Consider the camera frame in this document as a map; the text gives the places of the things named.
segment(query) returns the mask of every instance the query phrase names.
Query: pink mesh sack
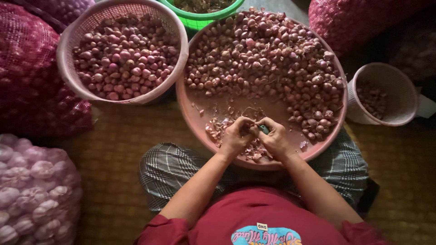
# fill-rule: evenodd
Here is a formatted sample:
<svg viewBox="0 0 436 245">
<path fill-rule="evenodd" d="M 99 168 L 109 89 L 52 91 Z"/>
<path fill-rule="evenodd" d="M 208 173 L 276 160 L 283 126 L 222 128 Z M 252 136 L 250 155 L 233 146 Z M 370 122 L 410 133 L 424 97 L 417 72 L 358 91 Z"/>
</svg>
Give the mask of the pink mesh sack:
<svg viewBox="0 0 436 245">
<path fill-rule="evenodd" d="M 58 33 L 73 23 L 94 0 L 10 0 L 41 17 Z"/>
<path fill-rule="evenodd" d="M 312 0 L 310 28 L 336 55 L 345 54 L 389 26 L 413 15 L 433 0 Z"/>
<path fill-rule="evenodd" d="M 436 77 L 436 7 L 420 12 L 395 30 L 400 37 L 388 49 L 389 63 L 413 82 Z"/>
<path fill-rule="evenodd" d="M 0 132 L 50 137 L 91 128 L 91 105 L 58 75 L 58 40 L 40 18 L 0 3 Z"/>
<path fill-rule="evenodd" d="M 64 150 L 0 134 L 0 244 L 72 245 L 80 182 Z"/>
</svg>

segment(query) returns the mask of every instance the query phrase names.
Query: floor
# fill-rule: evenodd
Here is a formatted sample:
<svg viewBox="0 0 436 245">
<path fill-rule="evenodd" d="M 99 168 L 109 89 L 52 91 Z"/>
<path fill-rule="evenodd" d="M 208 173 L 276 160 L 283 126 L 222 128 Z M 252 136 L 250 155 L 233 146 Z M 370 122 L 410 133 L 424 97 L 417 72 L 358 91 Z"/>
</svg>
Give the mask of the floor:
<svg viewBox="0 0 436 245">
<path fill-rule="evenodd" d="M 284 11 L 308 23 L 308 5 L 308 0 L 246 0 L 241 8 Z M 356 67 L 346 62 L 344 69 L 353 74 Z M 155 144 L 170 141 L 210 155 L 185 124 L 174 98 L 168 100 L 148 107 L 94 107 L 98 120 L 93 131 L 48 143 L 66 149 L 83 178 L 76 244 L 126 245 L 138 236 L 153 217 L 138 182 L 138 163 Z M 381 187 L 367 221 L 395 244 L 436 244 L 436 131 L 416 122 L 399 128 L 349 121 L 344 126 L 362 150 L 370 177 Z"/>
</svg>

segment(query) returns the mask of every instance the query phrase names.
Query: checkered sarong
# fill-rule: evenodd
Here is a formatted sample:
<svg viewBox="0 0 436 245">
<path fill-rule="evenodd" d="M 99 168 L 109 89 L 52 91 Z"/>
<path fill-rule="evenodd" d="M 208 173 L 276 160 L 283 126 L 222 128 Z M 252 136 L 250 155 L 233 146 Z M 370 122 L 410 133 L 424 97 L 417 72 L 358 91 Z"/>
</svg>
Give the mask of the checkered sarong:
<svg viewBox="0 0 436 245">
<path fill-rule="evenodd" d="M 160 143 L 147 151 L 140 162 L 139 179 L 151 195 L 148 207 L 160 211 L 208 160 L 196 152 L 173 143 Z M 345 129 L 320 156 L 309 162 L 310 166 L 332 185 L 355 208 L 368 179 L 368 165 Z M 229 168 L 215 188 L 214 197 L 226 186 L 235 184 L 237 176 Z M 296 192 L 291 179 L 281 188 Z"/>
</svg>

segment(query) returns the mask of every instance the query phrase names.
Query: right hand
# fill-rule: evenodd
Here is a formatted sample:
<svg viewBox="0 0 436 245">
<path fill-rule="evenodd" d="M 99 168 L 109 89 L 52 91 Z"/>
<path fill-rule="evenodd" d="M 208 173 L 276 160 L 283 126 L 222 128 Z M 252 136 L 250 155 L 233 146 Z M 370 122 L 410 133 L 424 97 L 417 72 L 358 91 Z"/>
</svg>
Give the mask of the right hand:
<svg viewBox="0 0 436 245">
<path fill-rule="evenodd" d="M 259 132 L 258 138 L 265 146 L 266 150 L 271 153 L 277 160 L 283 162 L 287 157 L 294 154 L 289 140 L 286 138 L 286 129 L 283 125 L 276 123 L 269 117 L 262 118 L 256 122 L 256 125 L 265 125 L 269 129 L 269 134 L 266 135 L 262 131 Z"/>
</svg>

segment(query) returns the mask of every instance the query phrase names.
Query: hand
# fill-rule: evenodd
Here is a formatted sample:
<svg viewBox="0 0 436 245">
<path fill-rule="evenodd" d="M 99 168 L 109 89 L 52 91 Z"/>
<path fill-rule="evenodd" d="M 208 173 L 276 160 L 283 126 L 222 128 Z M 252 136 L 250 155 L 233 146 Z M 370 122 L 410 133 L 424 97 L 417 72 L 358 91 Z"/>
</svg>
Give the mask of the hand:
<svg viewBox="0 0 436 245">
<path fill-rule="evenodd" d="M 256 122 L 256 125 L 265 125 L 268 127 L 268 135 L 259 131 L 257 137 L 265 146 L 266 150 L 277 160 L 283 163 L 287 157 L 295 153 L 291 148 L 289 140 L 286 138 L 286 129 L 283 125 L 274 122 L 274 120 L 269 117 L 262 118 L 260 121 Z"/>
<path fill-rule="evenodd" d="M 241 128 L 245 124 L 254 125 L 255 122 L 248 117 L 241 116 L 224 131 L 224 138 L 218 152 L 224 154 L 230 160 L 233 160 L 244 151 L 247 145 L 255 138 L 250 133 L 244 136 L 241 135 Z"/>
</svg>

